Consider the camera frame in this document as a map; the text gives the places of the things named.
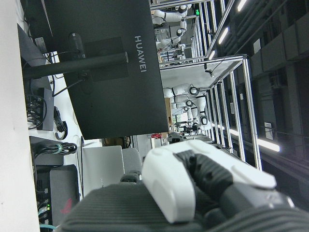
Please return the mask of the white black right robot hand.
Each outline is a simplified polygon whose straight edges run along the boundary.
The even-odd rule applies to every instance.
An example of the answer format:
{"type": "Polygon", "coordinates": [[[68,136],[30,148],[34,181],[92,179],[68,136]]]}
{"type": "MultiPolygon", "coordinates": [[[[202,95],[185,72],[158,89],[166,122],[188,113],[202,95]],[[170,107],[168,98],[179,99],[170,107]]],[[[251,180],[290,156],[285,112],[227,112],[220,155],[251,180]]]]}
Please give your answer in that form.
{"type": "Polygon", "coordinates": [[[306,232],[273,175],[199,140],[149,151],[141,180],[96,189],[59,232],[306,232]]]}

